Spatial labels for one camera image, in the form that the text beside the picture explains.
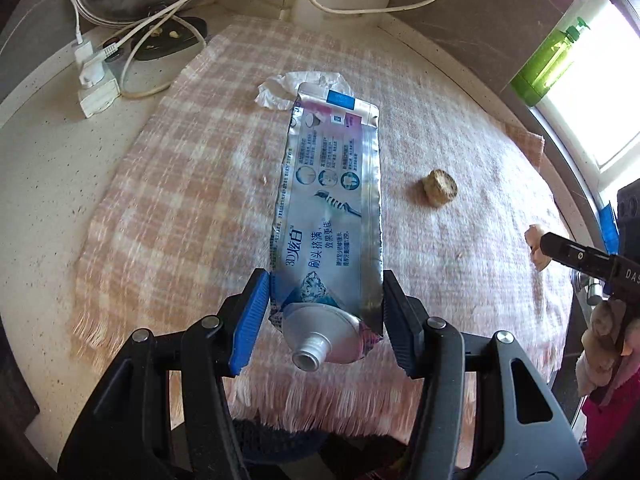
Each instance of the blue gripper pad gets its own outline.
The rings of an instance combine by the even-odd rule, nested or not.
[[[229,371],[238,375],[246,366],[254,350],[255,340],[269,303],[269,273],[256,269],[242,294],[238,296],[238,308],[244,310],[233,333],[233,349],[229,357]]]
[[[396,362],[409,377],[418,378],[428,315],[419,300],[404,295],[390,270],[384,272],[383,291],[383,318]]]

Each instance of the window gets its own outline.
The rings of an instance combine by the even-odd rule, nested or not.
[[[640,38],[609,0],[575,0],[558,24],[577,17],[591,30],[574,63],[537,108],[556,131],[599,206],[640,178]]]

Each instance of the metal screw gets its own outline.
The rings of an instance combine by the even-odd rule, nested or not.
[[[220,318],[218,316],[206,316],[202,318],[200,323],[204,328],[217,328],[220,325]]]
[[[143,341],[149,339],[149,330],[147,330],[146,328],[139,328],[131,335],[131,338],[136,343],[142,343]]]
[[[507,332],[506,330],[500,330],[500,332],[498,332],[495,336],[498,338],[498,341],[504,343],[505,345],[513,343],[514,340],[513,334],[511,332]]]
[[[440,330],[444,327],[446,327],[447,322],[444,321],[444,319],[442,319],[441,317],[430,317],[427,320],[427,325],[429,325],[431,328],[434,328],[436,330]]]

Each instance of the blue label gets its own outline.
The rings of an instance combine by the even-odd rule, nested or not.
[[[356,107],[355,97],[349,97],[348,95],[341,94],[340,92],[334,92],[329,90],[329,95],[326,97],[326,101],[331,105],[341,106],[342,108],[348,108],[353,110]]]

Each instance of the gray tile wall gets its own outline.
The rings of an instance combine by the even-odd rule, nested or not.
[[[401,6],[421,0],[391,0]],[[500,93],[573,0],[436,0],[396,18],[447,50]]]

